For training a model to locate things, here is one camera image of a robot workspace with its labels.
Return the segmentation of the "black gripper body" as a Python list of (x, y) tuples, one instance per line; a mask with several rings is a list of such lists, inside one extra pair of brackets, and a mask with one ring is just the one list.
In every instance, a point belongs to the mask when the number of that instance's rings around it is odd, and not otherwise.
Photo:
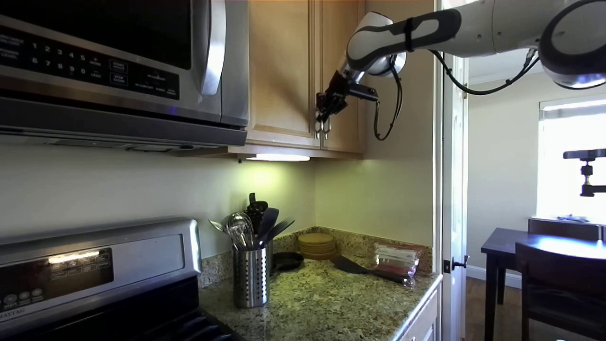
[(361, 73), (337, 71), (329, 86), (316, 95), (316, 122), (325, 124), (333, 114), (342, 112), (348, 97), (376, 103), (376, 91), (363, 86), (361, 78)]

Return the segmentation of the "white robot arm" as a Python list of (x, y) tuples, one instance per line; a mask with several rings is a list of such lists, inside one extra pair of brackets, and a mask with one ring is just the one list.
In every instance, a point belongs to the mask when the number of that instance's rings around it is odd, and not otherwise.
[(373, 99), (359, 80), (403, 65), (416, 50), (481, 57), (534, 48), (545, 74), (564, 90), (606, 84), (606, 0), (473, 0), (403, 21), (367, 12), (352, 33), (344, 63), (316, 95), (318, 122), (346, 97)]

